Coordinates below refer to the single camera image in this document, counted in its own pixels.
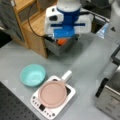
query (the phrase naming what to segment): cable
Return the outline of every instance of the cable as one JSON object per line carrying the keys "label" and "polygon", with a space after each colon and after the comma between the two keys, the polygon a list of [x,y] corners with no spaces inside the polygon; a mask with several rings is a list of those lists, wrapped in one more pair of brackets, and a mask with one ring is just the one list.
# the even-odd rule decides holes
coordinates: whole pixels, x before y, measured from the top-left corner
{"label": "cable", "polygon": [[32,10],[32,8],[33,8],[33,6],[34,6],[34,4],[35,4],[36,2],[37,2],[37,0],[35,0],[35,1],[33,2],[33,4],[30,6],[30,9],[29,9],[29,12],[28,12],[28,24],[29,24],[29,27],[30,27],[30,29],[32,30],[32,32],[33,32],[36,36],[38,36],[38,37],[43,37],[43,38],[45,38],[45,39],[53,42],[54,40],[53,40],[51,37],[49,37],[48,35],[43,35],[43,36],[38,35],[38,34],[33,30],[32,26],[31,26],[31,24],[30,24],[30,13],[31,13],[31,10]]}
{"label": "cable", "polygon": [[91,13],[91,12],[88,12],[88,11],[85,11],[85,12],[81,12],[81,13],[80,13],[80,15],[89,15],[89,14],[92,14],[92,15],[94,16],[94,19],[95,19],[95,17],[97,16],[97,17],[101,18],[105,23],[109,23],[105,18],[103,18],[103,17],[101,17],[101,16],[99,16],[99,15],[96,15],[96,14],[94,14],[94,13]]}

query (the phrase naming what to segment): teal bowl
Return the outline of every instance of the teal bowl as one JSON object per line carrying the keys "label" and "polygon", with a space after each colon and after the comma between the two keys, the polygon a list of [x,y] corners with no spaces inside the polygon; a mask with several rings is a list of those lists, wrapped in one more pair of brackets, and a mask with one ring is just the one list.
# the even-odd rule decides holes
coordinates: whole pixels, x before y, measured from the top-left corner
{"label": "teal bowl", "polygon": [[20,79],[24,85],[36,87],[44,81],[45,76],[45,69],[41,65],[31,64],[22,70]]}

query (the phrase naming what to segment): gray countertop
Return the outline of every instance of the gray countertop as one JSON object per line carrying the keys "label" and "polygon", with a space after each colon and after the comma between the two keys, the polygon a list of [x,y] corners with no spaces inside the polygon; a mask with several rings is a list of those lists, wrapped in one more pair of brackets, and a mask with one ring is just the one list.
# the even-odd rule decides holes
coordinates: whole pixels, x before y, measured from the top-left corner
{"label": "gray countertop", "polygon": [[12,41],[0,49],[0,80],[41,120],[46,120],[30,104],[30,98],[38,87],[24,86],[20,82],[20,73],[25,66],[33,63],[41,64],[46,69],[46,79],[52,75],[61,77],[70,69],[73,76],[68,83],[77,93],[56,120],[111,120],[96,108],[95,93],[103,78],[110,78],[117,69],[110,61],[116,48],[116,44],[90,33],[82,35],[61,56],[50,53],[45,59]]}

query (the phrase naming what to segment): frying pan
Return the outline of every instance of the frying pan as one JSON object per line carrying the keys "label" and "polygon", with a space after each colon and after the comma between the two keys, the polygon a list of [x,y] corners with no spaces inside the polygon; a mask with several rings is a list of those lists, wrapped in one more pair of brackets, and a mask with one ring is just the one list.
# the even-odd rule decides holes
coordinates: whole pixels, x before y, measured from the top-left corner
{"label": "frying pan", "polygon": [[39,89],[39,100],[47,108],[57,108],[62,105],[67,98],[66,82],[72,76],[72,72],[67,71],[60,81],[53,80],[45,83]]}

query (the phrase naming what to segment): white pan handle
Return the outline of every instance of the white pan handle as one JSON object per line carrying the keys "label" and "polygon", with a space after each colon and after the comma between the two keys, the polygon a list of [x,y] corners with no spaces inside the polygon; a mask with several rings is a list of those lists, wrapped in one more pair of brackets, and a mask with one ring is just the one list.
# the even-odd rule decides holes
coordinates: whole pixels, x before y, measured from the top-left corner
{"label": "white pan handle", "polygon": [[72,77],[72,71],[68,70],[63,76],[62,80],[66,83]]}

